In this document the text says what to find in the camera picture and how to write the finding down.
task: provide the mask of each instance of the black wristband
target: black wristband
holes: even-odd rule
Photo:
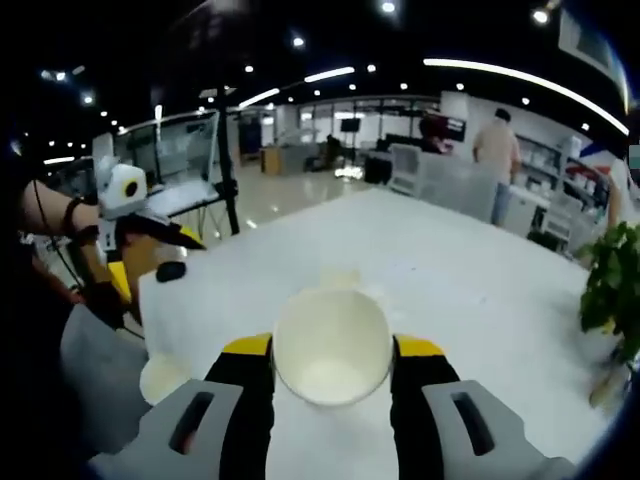
[[[62,218],[62,233],[71,239],[73,239],[77,233],[76,227],[73,225],[73,211],[81,203],[82,200],[78,197],[71,200],[67,205],[67,208],[64,211],[64,217]]]

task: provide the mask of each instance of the shiny floor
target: shiny floor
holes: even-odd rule
[[[318,205],[344,195],[367,190],[370,185],[357,180],[335,178],[333,172],[304,173],[292,176],[268,176],[258,165],[236,169],[238,198],[236,212],[240,231],[284,215]],[[231,235],[224,202],[210,205],[205,212],[185,213],[174,220],[198,231],[198,215],[204,216],[202,236],[208,247],[215,247]]]

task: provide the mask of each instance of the black ceiling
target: black ceiling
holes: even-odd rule
[[[556,93],[519,80],[472,71],[427,68],[425,57],[494,63],[536,74],[566,86],[622,119],[613,83],[595,69],[557,49],[559,15],[546,27],[535,25],[531,11],[541,1],[428,2],[395,0],[394,16],[383,15],[381,0],[198,0],[77,1],[11,4],[4,7],[3,58],[5,113],[11,135],[24,138],[31,155],[70,154],[66,143],[89,143],[113,128],[110,120],[132,125],[153,116],[155,103],[165,114],[203,104],[204,88],[237,87],[231,104],[264,90],[300,82],[306,75],[351,65],[356,74],[310,86],[298,84],[270,99],[311,101],[358,94],[407,92],[437,95],[461,81],[472,95],[521,105],[574,128],[592,125],[590,135],[612,150],[624,138],[590,110]],[[637,82],[638,42],[631,38],[632,14],[623,0],[565,2],[583,22],[603,30]],[[294,35],[303,49],[291,46]],[[375,74],[366,65],[375,63]],[[244,72],[251,64],[255,71]],[[57,83],[40,77],[43,69],[79,75]],[[94,106],[82,105],[91,92]],[[99,112],[109,116],[101,118]],[[50,140],[56,141],[49,147]]]

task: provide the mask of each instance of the paper cup rim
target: paper cup rim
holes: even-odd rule
[[[369,300],[371,300],[376,305],[376,307],[382,312],[382,316],[383,316],[384,323],[385,323],[385,326],[386,326],[386,331],[387,331],[387,340],[388,340],[388,343],[389,343],[389,349],[388,349],[388,354],[387,354],[388,358],[387,358],[387,362],[386,362],[387,368],[384,370],[384,375],[381,375],[381,378],[375,383],[375,385],[372,385],[371,388],[368,388],[367,390],[365,390],[360,395],[356,395],[356,396],[354,396],[353,398],[351,398],[349,400],[327,402],[327,401],[318,401],[318,400],[309,398],[308,396],[306,396],[303,393],[301,393],[297,388],[293,387],[289,382],[287,382],[287,380],[280,373],[280,369],[278,368],[278,362],[276,361],[276,339],[278,337],[278,330],[282,326],[282,318],[280,318],[276,322],[275,327],[273,329],[273,337],[272,337],[272,345],[271,345],[271,361],[273,362],[273,367],[274,367],[274,369],[276,371],[276,374],[280,378],[280,380],[282,380],[282,383],[284,383],[285,386],[289,389],[289,391],[291,391],[295,396],[301,398],[305,402],[310,403],[312,405],[317,405],[317,406],[320,406],[320,407],[340,407],[340,406],[353,405],[353,404],[359,402],[360,400],[364,400],[369,395],[371,395],[373,392],[375,392],[378,388],[380,388],[380,386],[384,383],[384,381],[389,376],[389,372],[391,371],[391,364],[393,362],[393,337],[391,335],[391,329],[389,328],[389,322],[387,322],[384,310],[382,309],[382,307],[380,307],[378,302],[376,302],[376,300],[373,297],[371,297],[370,295],[367,295],[366,293],[362,292],[361,290],[359,290],[357,288],[350,288],[350,287],[316,287],[316,288],[309,288],[309,289],[302,290],[302,291],[298,292],[296,295],[290,297],[287,300],[285,306],[288,305],[291,302],[291,300],[293,300],[294,298],[298,297],[299,295],[301,295],[303,293],[313,294],[313,293],[320,293],[320,292],[324,292],[324,293],[326,293],[326,292],[355,292],[355,293],[359,293],[359,294],[365,296],[366,298],[368,298]]]

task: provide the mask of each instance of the person in beige shirt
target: person in beige shirt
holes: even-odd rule
[[[500,226],[509,204],[509,185],[520,166],[520,146],[509,126],[511,115],[503,108],[496,110],[493,121],[484,126],[473,142],[473,158],[494,170],[498,176],[496,201],[491,223]]]

